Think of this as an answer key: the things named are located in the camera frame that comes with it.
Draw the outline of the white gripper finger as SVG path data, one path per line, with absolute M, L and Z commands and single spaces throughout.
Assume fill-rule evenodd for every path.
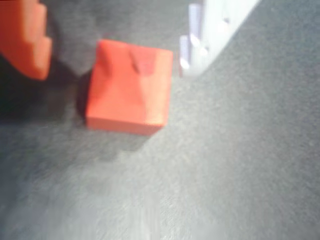
M 188 30 L 179 37 L 182 77 L 203 74 L 228 45 L 258 0 L 195 0 L 188 5 Z

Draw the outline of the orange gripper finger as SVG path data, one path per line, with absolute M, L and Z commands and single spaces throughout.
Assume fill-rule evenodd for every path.
M 47 78 L 53 43 L 46 35 L 47 7 L 38 0 L 0 2 L 0 54 L 21 74 Z

